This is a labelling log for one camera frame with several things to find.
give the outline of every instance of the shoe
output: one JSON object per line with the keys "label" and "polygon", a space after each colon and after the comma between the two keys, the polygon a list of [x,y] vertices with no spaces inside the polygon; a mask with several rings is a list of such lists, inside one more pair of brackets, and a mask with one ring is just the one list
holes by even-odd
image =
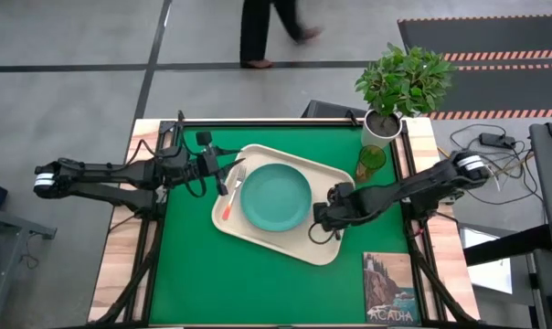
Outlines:
{"label": "shoe", "polygon": [[267,59],[262,60],[249,60],[241,61],[239,66],[242,69],[269,69],[274,66],[274,63],[270,62]]}
{"label": "shoe", "polygon": [[321,33],[323,33],[323,29],[320,27],[306,28],[303,30],[303,34],[301,35],[301,38],[296,40],[296,43],[299,45],[302,45],[307,41],[310,41],[316,37],[319,37]]}

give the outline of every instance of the glass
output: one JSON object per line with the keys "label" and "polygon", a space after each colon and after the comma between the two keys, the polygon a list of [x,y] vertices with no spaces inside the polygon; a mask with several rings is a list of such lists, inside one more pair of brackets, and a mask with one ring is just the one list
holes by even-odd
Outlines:
{"label": "glass", "polygon": [[365,183],[374,173],[386,164],[384,150],[374,145],[367,145],[359,151],[357,159],[356,181]]}

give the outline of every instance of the person's leg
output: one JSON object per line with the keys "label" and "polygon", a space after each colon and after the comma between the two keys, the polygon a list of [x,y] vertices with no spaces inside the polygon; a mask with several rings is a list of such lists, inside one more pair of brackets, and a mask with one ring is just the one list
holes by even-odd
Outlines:
{"label": "person's leg", "polygon": [[270,24],[270,0],[245,0],[241,12],[239,62],[262,62]]}
{"label": "person's leg", "polygon": [[321,34],[321,28],[319,27],[303,28],[302,24],[299,23],[296,0],[273,0],[272,2],[286,32],[297,43],[302,44],[304,41]]}

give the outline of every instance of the book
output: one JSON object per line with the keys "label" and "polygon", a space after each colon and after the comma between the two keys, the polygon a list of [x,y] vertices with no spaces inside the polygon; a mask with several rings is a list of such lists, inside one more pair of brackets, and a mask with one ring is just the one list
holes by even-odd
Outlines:
{"label": "book", "polygon": [[363,255],[366,321],[370,324],[418,325],[419,311],[406,253]]}

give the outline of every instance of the silver fork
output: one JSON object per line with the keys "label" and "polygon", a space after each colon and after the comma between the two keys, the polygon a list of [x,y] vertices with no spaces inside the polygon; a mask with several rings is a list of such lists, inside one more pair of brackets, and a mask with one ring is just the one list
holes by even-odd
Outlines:
{"label": "silver fork", "polygon": [[238,193],[239,187],[243,183],[244,179],[246,179],[246,167],[243,164],[240,164],[239,170],[238,170],[238,177],[236,178],[236,187],[233,189],[233,193],[229,198],[228,206],[223,211],[223,216],[221,216],[223,220],[227,220],[229,218],[229,213],[231,212],[231,204],[233,204],[233,199]]}

